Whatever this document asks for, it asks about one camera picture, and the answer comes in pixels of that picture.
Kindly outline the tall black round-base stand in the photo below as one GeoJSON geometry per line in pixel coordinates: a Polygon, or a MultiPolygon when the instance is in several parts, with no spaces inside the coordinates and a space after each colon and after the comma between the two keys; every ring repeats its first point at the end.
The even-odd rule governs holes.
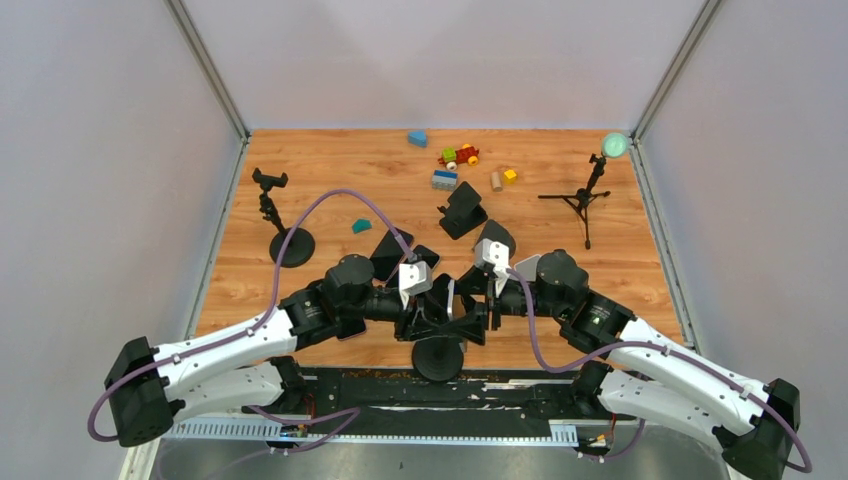
{"type": "MultiPolygon", "coordinates": [[[[446,288],[451,278],[447,274],[439,275],[431,290],[423,293],[432,295],[437,301],[446,303],[446,288]]],[[[415,371],[432,383],[445,383],[453,380],[464,366],[467,341],[454,338],[436,337],[413,342],[412,364],[415,371]]]]}

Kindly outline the pink phone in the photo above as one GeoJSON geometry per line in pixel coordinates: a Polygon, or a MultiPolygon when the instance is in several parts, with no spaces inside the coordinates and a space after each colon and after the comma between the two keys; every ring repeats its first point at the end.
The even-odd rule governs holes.
{"type": "Polygon", "coordinates": [[[387,230],[369,257],[374,270],[373,278],[381,282],[388,281],[404,254],[405,250],[399,245],[395,235],[387,230]]]}

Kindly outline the purple phone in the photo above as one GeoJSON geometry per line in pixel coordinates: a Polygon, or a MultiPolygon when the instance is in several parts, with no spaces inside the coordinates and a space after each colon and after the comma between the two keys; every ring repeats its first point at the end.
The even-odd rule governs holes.
{"type": "Polygon", "coordinates": [[[342,318],[336,329],[336,338],[346,340],[366,331],[366,322],[363,318],[342,318]]]}

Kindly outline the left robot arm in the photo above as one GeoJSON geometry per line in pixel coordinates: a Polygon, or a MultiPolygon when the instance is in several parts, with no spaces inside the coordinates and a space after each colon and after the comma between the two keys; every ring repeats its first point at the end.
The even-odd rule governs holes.
{"type": "Polygon", "coordinates": [[[124,344],[104,381],[122,447],[147,443],[175,423],[226,407],[298,411],[306,386],[291,353],[325,340],[362,334],[368,321],[390,322],[399,341],[485,341],[490,272],[475,263],[464,275],[432,277],[427,262],[401,263],[397,282],[375,284],[373,262],[343,257],[323,278],[271,310],[222,330],[153,346],[145,336],[124,344]]]}

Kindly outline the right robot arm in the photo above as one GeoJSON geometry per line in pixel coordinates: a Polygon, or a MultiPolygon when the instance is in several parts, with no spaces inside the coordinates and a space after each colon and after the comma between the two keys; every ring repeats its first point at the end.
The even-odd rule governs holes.
{"type": "Polygon", "coordinates": [[[491,321],[523,316],[534,357],[549,373],[577,370],[571,403],[584,417],[603,410],[691,437],[749,479],[809,473],[801,441],[800,392],[724,368],[671,340],[645,319],[589,286],[563,249],[511,266],[506,245],[484,241],[472,267],[448,283],[447,304],[483,298],[491,321]]]}

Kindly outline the white phone stand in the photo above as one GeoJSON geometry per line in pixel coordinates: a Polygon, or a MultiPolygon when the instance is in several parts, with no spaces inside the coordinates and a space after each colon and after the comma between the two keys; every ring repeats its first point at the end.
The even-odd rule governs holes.
{"type": "Polygon", "coordinates": [[[515,274],[511,274],[510,279],[518,281],[519,277],[521,277],[524,278],[529,284],[534,283],[536,279],[537,265],[541,257],[541,254],[535,254],[519,262],[516,262],[512,267],[512,269],[515,271],[515,274]]]}

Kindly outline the grey round phone stand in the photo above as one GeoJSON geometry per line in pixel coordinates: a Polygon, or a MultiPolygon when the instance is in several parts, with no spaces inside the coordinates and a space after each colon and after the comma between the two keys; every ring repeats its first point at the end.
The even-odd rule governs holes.
{"type": "Polygon", "coordinates": [[[474,245],[477,245],[484,239],[500,242],[507,246],[509,249],[509,258],[512,258],[516,254],[517,245],[513,235],[495,220],[489,219],[484,223],[474,245]]]}

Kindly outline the black folding phone stand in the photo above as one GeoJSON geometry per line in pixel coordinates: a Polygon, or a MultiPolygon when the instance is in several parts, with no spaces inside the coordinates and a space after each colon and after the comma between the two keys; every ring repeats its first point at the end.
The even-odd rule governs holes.
{"type": "Polygon", "coordinates": [[[460,239],[488,221],[488,213],[481,201],[481,195],[463,181],[448,197],[448,204],[437,207],[442,215],[439,225],[452,240],[460,239]]]}

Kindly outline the wooden cylinder block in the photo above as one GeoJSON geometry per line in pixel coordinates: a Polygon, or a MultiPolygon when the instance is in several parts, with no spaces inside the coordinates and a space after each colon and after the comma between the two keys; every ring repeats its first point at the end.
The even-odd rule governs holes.
{"type": "Polygon", "coordinates": [[[490,185],[493,192],[501,192],[503,190],[503,184],[499,172],[495,171],[490,174],[490,185]]]}

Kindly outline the blue white block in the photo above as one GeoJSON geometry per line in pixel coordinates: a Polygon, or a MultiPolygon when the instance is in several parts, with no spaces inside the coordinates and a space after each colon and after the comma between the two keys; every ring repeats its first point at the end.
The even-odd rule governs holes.
{"type": "Polygon", "coordinates": [[[436,190],[452,192],[458,183],[458,174],[453,171],[435,170],[431,176],[431,187],[436,190]]]}

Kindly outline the yellow small block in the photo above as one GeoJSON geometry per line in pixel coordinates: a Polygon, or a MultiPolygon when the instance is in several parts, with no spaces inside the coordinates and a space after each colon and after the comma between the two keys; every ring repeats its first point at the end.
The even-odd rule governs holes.
{"type": "Polygon", "coordinates": [[[506,185],[512,185],[517,181],[518,174],[515,170],[509,169],[503,172],[503,183],[506,185]]]}

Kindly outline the teal small block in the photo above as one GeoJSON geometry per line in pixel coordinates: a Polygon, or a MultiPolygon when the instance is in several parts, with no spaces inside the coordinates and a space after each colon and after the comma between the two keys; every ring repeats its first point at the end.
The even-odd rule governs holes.
{"type": "Polygon", "coordinates": [[[351,225],[351,230],[353,234],[360,234],[365,231],[368,231],[373,228],[372,223],[364,218],[359,218],[353,222],[351,225]]]}

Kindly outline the black mini tripod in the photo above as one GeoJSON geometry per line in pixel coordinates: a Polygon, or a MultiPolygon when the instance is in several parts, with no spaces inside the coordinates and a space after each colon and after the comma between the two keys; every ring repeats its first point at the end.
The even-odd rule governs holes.
{"type": "Polygon", "coordinates": [[[593,165],[592,172],[584,187],[578,188],[575,193],[567,195],[538,195],[538,199],[559,199],[569,205],[582,221],[584,226],[584,247],[590,250],[592,247],[589,227],[589,206],[598,198],[606,198],[611,195],[609,190],[595,193],[598,180],[605,174],[607,158],[604,155],[592,154],[589,163],[593,165]]]}

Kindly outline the blue triangular block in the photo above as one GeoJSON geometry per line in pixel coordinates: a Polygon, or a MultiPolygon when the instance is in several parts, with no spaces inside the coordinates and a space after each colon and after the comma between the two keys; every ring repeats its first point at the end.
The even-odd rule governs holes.
{"type": "Polygon", "coordinates": [[[426,148],[429,143],[427,132],[424,130],[408,131],[407,141],[411,145],[417,146],[419,148],[426,148]]]}

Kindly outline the green ball on tripod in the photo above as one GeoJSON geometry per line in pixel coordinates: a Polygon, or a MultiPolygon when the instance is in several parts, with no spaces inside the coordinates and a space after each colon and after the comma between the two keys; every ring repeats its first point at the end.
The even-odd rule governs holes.
{"type": "Polygon", "coordinates": [[[625,155],[631,145],[630,138],[620,132],[610,132],[601,142],[601,155],[607,159],[620,158],[625,155]]]}

